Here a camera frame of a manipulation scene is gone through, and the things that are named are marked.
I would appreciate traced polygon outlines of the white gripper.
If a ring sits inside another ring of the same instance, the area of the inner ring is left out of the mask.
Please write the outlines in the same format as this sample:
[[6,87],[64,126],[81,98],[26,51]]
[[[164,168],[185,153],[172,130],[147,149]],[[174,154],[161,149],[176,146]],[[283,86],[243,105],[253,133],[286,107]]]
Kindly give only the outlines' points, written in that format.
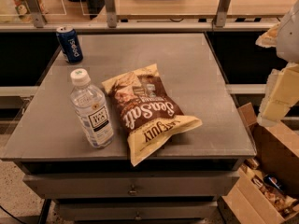
[[271,127],[299,101],[299,0],[280,24],[260,35],[255,44],[262,48],[276,47],[277,56],[289,62],[282,70],[273,69],[266,82],[257,122]]

